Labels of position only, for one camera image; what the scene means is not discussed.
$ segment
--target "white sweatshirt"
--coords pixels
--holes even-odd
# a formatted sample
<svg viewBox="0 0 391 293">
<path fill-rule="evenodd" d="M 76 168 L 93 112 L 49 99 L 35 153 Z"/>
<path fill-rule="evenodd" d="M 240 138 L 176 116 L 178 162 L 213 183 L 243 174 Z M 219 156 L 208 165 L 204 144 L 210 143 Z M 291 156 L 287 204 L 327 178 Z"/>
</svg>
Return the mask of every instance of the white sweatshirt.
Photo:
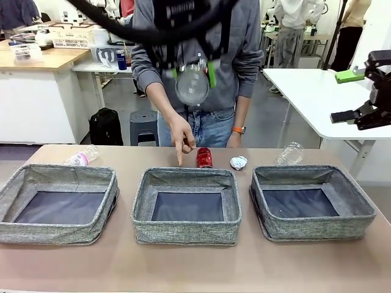
<svg viewBox="0 0 391 293">
<path fill-rule="evenodd" d="M 303 29 L 307 20 L 315 24 L 324 9 L 324 0 L 277 0 L 276 18 L 283 26 Z"/>
</svg>

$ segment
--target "gray sweatshirt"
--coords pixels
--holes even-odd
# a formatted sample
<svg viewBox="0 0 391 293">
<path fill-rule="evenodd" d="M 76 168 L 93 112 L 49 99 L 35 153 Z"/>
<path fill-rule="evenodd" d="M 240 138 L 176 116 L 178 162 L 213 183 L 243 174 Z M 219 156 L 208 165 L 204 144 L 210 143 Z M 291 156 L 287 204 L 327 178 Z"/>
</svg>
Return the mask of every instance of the gray sweatshirt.
<svg viewBox="0 0 391 293">
<path fill-rule="evenodd" d="M 218 0 L 211 0 L 216 5 Z M 133 27 L 154 28 L 154 11 L 152 0 L 135 1 Z M 220 44 L 221 25 L 218 24 L 206 34 L 206 39 L 218 48 Z M 260 50 L 260 4 L 259 0 L 240 0 L 232 11 L 230 43 L 228 53 L 221 56 L 221 64 L 216 69 L 216 87 L 210 89 L 205 102 L 198 107 L 200 110 L 217 111 L 233 107 L 238 95 L 250 98 L 257 79 L 258 66 L 263 52 Z M 177 45 L 177 62 L 183 64 L 196 60 L 197 54 L 205 58 L 197 40 L 189 40 Z M 172 107 L 177 112 L 184 111 L 184 105 L 175 93 L 175 79 L 152 66 L 142 45 L 132 50 L 133 75 L 139 87 L 145 91 L 153 82 L 164 86 Z"/>
</svg>

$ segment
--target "blue jeans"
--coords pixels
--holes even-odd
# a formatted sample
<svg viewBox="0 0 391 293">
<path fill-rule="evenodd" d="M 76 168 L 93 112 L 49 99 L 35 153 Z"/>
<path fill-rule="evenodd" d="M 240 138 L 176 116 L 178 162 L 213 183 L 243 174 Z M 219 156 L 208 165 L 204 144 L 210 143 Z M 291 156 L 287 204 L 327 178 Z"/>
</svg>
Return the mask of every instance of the blue jeans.
<svg viewBox="0 0 391 293">
<path fill-rule="evenodd" d="M 179 114 L 186 119 L 185 113 Z M 235 123 L 235 110 L 228 108 L 215 112 L 189 111 L 188 122 L 198 147 L 225 148 Z M 158 135 L 161 147 L 172 147 L 170 128 L 160 113 Z"/>
</svg>

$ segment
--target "gray stool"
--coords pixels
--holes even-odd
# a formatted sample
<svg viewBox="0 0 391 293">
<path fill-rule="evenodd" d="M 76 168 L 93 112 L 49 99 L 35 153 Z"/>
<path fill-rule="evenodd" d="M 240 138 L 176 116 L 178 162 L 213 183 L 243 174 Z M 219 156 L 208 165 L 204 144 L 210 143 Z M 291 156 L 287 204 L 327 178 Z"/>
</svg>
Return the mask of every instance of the gray stool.
<svg viewBox="0 0 391 293">
<path fill-rule="evenodd" d="M 156 111 L 135 111 L 130 114 L 130 145 L 140 142 L 156 142 L 158 138 L 158 113 Z"/>
</svg>

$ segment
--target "wristwatch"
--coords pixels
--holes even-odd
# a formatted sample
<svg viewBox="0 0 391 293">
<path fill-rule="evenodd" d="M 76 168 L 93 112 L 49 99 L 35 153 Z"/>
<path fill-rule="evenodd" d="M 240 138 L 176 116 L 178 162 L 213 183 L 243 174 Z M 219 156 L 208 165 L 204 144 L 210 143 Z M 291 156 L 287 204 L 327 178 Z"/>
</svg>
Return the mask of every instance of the wristwatch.
<svg viewBox="0 0 391 293">
<path fill-rule="evenodd" d="M 245 134 L 246 133 L 246 127 L 245 126 L 243 126 L 243 127 L 233 127 L 232 128 L 232 131 L 235 131 L 235 132 L 238 132 L 238 133 L 240 133 L 240 134 Z"/>
</svg>

